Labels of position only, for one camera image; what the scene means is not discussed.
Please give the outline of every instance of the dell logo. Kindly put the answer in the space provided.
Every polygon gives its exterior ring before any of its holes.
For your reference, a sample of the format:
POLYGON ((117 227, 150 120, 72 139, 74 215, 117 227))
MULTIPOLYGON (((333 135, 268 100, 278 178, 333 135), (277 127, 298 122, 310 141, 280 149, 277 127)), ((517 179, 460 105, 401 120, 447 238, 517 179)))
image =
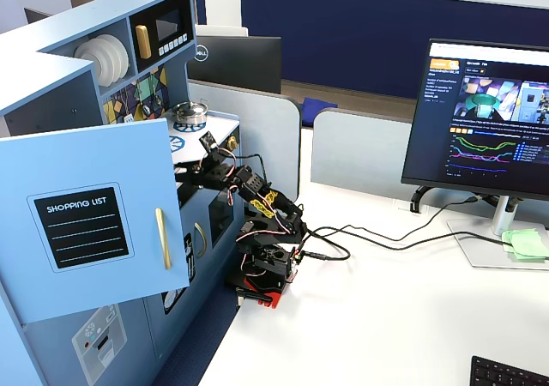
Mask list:
POLYGON ((195 60, 197 62, 205 62, 208 59, 208 54, 209 54, 208 48, 206 48, 205 45, 198 45, 196 49, 197 49, 197 52, 196 52, 195 60))

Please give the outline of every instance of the light blue cabinet door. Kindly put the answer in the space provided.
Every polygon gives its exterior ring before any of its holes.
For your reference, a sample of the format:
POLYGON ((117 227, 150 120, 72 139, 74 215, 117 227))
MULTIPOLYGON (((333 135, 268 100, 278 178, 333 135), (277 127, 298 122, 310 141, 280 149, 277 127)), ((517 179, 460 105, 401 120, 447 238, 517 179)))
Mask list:
POLYGON ((189 285, 168 139, 164 119, 0 139, 0 278, 22 323, 189 285))

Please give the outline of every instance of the shopping list sign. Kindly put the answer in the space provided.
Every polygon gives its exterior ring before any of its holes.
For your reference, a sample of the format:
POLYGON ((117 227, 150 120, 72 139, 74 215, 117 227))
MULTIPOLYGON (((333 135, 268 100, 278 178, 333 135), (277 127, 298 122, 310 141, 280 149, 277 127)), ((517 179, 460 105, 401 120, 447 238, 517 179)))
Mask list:
POLYGON ((29 200, 48 257, 58 269, 130 254, 117 184, 77 192, 66 190, 54 196, 31 196, 29 200))

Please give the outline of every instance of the power cord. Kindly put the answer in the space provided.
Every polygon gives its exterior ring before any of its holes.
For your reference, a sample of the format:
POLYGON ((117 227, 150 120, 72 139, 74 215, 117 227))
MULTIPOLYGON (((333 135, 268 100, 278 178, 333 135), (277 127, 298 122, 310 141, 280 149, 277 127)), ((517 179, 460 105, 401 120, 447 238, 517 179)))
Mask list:
POLYGON ((353 233, 353 232, 349 232, 345 229, 347 229, 348 227, 351 227, 352 229, 355 229, 355 230, 364 230, 365 232, 368 232, 370 234, 373 234, 375 236, 378 236, 378 237, 381 237, 381 238, 386 238, 387 240, 391 240, 393 242, 400 242, 402 241, 404 238, 407 238, 408 236, 410 236, 412 233, 415 233, 417 232, 418 230, 421 230, 427 226, 429 226, 432 221, 435 219, 435 217, 437 217, 440 213, 442 213, 447 207, 449 206, 452 206, 452 205, 460 205, 460 204, 466 204, 466 203, 473 203, 473 202, 478 202, 479 200, 482 200, 482 197, 481 196, 472 196, 472 197, 469 197, 467 200, 463 201, 463 202, 452 202, 452 203, 448 203, 446 204, 445 206, 443 206, 441 209, 439 209, 430 219, 429 221, 427 221, 423 226, 420 226, 416 229, 413 229, 411 232, 405 234, 403 237, 401 238, 390 238, 390 237, 387 237, 387 236, 383 236, 382 234, 380 233, 376 233, 376 232, 372 232, 364 227, 360 227, 360 226, 353 226, 353 225, 346 225, 344 227, 341 227, 339 229, 335 228, 335 227, 332 227, 332 226, 322 226, 322 227, 318 227, 317 229, 315 229, 314 231, 309 231, 309 235, 306 236, 303 241, 301 242, 301 244, 299 245, 298 247, 298 250, 297 250, 297 253, 299 254, 299 257, 302 257, 302 256, 308 256, 308 257, 311 257, 311 258, 314 258, 314 259, 318 259, 318 260, 324 260, 324 261, 345 261, 347 260, 349 257, 351 257, 351 252, 343 247, 342 245, 340 244, 337 244, 335 242, 333 242, 332 240, 328 239, 329 236, 332 236, 336 233, 345 233, 345 234, 348 234, 350 236, 354 236, 355 238, 361 238, 369 243, 372 243, 372 244, 376 244, 378 246, 381 246, 383 247, 384 249, 388 249, 388 250, 394 250, 394 251, 403 251, 403 250, 407 250, 407 249, 411 249, 413 248, 414 246, 417 246, 417 245, 420 245, 420 244, 423 244, 423 243, 429 243, 429 242, 432 242, 434 240, 439 240, 439 239, 442 239, 442 238, 449 238, 449 237, 452 237, 452 236, 458 236, 458 235, 466 235, 466 236, 470 236, 472 238, 477 238, 479 240, 484 240, 486 242, 489 242, 489 243, 494 243, 494 244, 505 244, 505 245, 508 245, 508 246, 512 246, 512 244, 509 244, 509 243, 505 243, 505 242, 502 242, 501 240, 498 240, 498 239, 495 239, 495 238, 487 238, 485 236, 481 236, 477 233, 473 233, 473 232, 453 232, 453 233, 447 233, 447 234, 444 234, 442 236, 436 236, 434 238, 426 238, 426 239, 423 239, 423 240, 420 240, 419 242, 415 242, 415 243, 412 243, 412 244, 409 244, 407 246, 403 246, 403 247, 392 247, 392 246, 388 246, 386 244, 383 244, 383 243, 380 243, 380 242, 377 242, 376 240, 373 240, 371 238, 367 238, 365 236, 361 236, 359 234, 356 234, 356 233, 353 233), (320 235, 318 234, 318 232, 322 231, 322 230, 331 230, 332 232, 329 233, 329 234, 325 234, 325 235, 320 235), (303 250, 303 246, 305 245, 306 241, 309 239, 309 238, 318 238, 332 246, 334 246, 336 249, 339 249, 339 250, 342 250, 346 253, 345 256, 342 256, 342 257, 332 257, 332 256, 327 256, 327 255, 324 255, 322 253, 315 253, 315 252, 310 252, 310 251, 306 251, 306 250, 303 250))

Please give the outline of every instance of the white desk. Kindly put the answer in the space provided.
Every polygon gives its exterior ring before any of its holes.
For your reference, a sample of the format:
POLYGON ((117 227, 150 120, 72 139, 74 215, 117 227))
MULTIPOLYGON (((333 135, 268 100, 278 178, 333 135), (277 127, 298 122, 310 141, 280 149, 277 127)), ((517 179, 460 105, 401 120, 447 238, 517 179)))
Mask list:
MULTIPOLYGON (((434 213, 302 181, 309 228, 352 223, 400 237, 434 213)), ((465 217, 443 213, 407 242, 465 217)), ((246 299, 201 386, 465 386, 474 354, 549 375, 548 273, 473 269, 453 238, 393 252, 336 236, 351 259, 305 258, 275 310, 246 299)), ((305 248, 335 254, 314 239, 305 248)))

